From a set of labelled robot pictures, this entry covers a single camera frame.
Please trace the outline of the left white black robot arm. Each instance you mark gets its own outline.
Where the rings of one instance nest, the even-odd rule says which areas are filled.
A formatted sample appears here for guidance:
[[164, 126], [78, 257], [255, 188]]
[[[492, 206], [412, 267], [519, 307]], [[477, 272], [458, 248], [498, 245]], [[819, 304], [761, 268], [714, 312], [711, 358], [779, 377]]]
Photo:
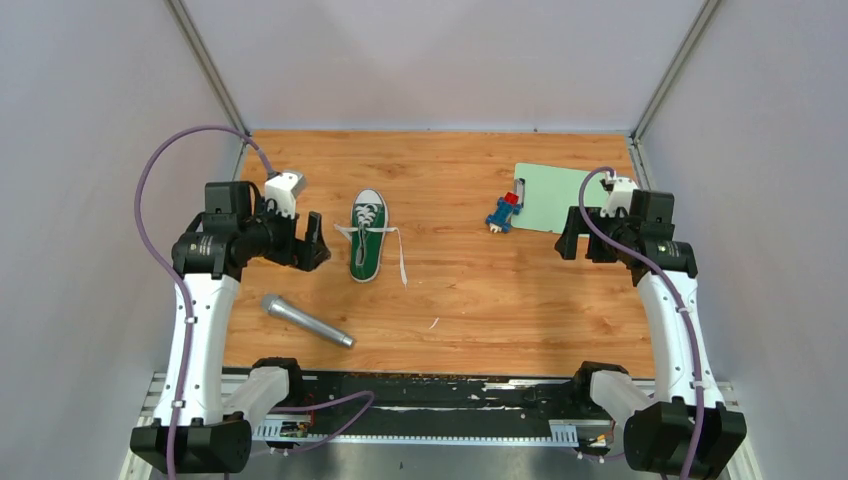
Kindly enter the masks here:
[[225, 342], [242, 271], [254, 258], [312, 271], [328, 260], [322, 218], [312, 212], [297, 238], [296, 199], [305, 179], [278, 173], [210, 182], [205, 208], [174, 243], [166, 262], [176, 278], [176, 316], [165, 385], [147, 427], [131, 434], [133, 453], [169, 478], [242, 471], [252, 431], [276, 407], [298, 411], [306, 386], [293, 359], [263, 358], [229, 396], [222, 395]]

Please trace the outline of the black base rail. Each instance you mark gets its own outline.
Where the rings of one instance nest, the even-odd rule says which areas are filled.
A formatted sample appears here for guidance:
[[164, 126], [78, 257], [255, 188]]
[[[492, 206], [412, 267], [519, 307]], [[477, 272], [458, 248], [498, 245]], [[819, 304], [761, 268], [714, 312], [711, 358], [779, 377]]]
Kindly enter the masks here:
[[612, 372], [609, 364], [586, 362], [569, 379], [303, 371], [291, 359], [278, 366], [292, 375], [292, 390], [265, 419], [195, 419], [175, 434], [157, 419], [133, 431], [132, 450], [156, 466], [173, 453], [178, 469], [189, 472], [200, 470], [205, 455], [243, 457], [250, 440], [584, 448], [589, 435], [577, 426], [611, 422], [590, 398], [591, 375]]

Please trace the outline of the light green clipboard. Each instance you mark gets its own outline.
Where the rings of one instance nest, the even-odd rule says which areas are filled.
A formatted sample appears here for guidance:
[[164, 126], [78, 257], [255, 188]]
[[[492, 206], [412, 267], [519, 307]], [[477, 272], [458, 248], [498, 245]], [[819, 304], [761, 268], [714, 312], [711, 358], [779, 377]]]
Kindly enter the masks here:
[[516, 179], [524, 179], [524, 203], [511, 218], [514, 228], [561, 234], [571, 206], [578, 205], [579, 188], [588, 171], [540, 164], [517, 163]]

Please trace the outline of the green canvas sneaker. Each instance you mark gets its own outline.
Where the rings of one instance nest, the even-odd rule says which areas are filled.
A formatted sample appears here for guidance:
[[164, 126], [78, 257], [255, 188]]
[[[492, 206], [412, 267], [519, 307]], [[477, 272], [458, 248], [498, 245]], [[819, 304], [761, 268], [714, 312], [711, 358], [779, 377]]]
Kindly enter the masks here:
[[374, 189], [357, 194], [351, 211], [351, 260], [353, 279], [367, 283], [379, 273], [385, 229], [388, 227], [388, 208], [383, 196]]

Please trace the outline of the blue red toy car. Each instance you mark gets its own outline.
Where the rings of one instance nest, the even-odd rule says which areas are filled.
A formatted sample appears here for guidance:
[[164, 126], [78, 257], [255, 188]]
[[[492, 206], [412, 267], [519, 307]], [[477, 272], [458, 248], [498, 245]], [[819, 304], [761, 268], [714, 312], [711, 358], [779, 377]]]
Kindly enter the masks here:
[[486, 217], [485, 223], [492, 233], [508, 233], [512, 229], [511, 218], [518, 215], [522, 208], [521, 197], [507, 192], [498, 198], [495, 211]]

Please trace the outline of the silver microphone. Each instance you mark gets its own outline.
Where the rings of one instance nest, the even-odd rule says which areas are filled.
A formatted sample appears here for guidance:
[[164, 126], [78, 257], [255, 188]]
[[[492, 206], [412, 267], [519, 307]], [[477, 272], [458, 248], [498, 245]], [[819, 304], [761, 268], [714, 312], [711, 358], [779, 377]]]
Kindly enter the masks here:
[[294, 307], [279, 295], [265, 295], [261, 300], [261, 308], [271, 317], [287, 320], [336, 345], [348, 349], [355, 345], [355, 339], [348, 333]]

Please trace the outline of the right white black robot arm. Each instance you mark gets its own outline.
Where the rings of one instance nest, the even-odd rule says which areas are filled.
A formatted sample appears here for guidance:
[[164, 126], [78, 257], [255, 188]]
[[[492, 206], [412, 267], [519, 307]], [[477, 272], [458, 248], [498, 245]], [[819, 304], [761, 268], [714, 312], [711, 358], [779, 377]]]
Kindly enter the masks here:
[[745, 418], [726, 406], [710, 371], [697, 312], [693, 248], [674, 238], [674, 197], [636, 189], [624, 204], [570, 207], [555, 244], [565, 260], [588, 237], [594, 263], [624, 264], [645, 310], [655, 364], [653, 395], [639, 392], [616, 364], [585, 361], [570, 399], [584, 417], [605, 412], [623, 429], [624, 457], [636, 471], [716, 479], [747, 435]]

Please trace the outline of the white shoelace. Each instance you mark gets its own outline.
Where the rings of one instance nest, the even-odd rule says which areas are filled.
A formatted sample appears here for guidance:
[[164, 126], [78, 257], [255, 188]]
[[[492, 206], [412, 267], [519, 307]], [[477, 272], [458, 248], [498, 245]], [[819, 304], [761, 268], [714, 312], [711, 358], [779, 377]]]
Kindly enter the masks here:
[[[334, 229], [337, 232], [339, 232], [350, 243], [350, 247], [351, 247], [351, 233], [353, 232], [353, 228], [351, 228], [350, 226], [342, 226], [342, 225], [334, 224]], [[388, 211], [388, 227], [385, 229], [385, 232], [386, 232], [386, 235], [385, 235], [385, 238], [384, 238], [384, 242], [385, 242], [386, 237], [389, 234], [396, 234], [397, 235], [397, 239], [398, 239], [398, 265], [399, 265], [399, 271], [400, 271], [400, 278], [401, 278], [401, 282], [402, 282], [403, 286], [407, 287], [408, 286], [408, 275], [407, 275], [407, 272], [406, 272], [402, 234], [401, 234], [401, 231], [398, 227], [391, 227], [389, 225], [389, 211]]]

